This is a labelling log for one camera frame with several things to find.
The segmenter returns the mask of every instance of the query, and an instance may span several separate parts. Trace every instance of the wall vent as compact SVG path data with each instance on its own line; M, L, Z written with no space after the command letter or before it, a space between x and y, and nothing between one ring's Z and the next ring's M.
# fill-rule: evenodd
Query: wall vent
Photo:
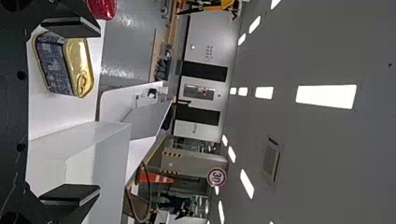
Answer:
M267 136L263 150L262 175L269 186L274 185L277 180L283 149L283 144L276 141L274 137Z

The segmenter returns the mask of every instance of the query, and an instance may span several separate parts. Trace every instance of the tin can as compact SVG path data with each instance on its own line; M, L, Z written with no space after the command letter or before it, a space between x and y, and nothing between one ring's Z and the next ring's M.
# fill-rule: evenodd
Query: tin can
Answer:
M46 32L36 35L32 43L49 91L82 98L92 90L94 80L87 39L66 39Z

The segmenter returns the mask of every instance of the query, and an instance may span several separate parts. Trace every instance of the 30 sign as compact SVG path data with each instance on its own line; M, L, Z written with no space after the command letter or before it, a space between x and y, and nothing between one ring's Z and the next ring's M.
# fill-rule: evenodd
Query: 30 sign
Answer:
M221 187L227 181L227 173L221 168L213 168L207 173L207 182L212 187Z

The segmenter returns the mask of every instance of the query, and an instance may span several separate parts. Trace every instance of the white ceiling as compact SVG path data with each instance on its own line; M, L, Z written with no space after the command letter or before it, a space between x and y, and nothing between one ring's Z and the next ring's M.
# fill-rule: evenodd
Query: white ceiling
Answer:
M219 224L218 199L225 224L396 223L396 1L270 6L244 7L241 34L259 15L262 23L238 47L232 87L274 86L274 96L230 96L224 133L237 158L211 223ZM352 110L295 103L298 85L329 84L358 85ZM276 191L261 175L267 134L286 144Z

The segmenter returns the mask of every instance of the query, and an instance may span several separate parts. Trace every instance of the person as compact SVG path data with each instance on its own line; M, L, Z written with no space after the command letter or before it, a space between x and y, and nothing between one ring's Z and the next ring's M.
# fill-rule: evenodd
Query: person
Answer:
M158 207L162 210L168 210L173 215L178 215L179 218L185 217L191 211L191 199L179 198L176 196L163 195L169 203L158 203Z

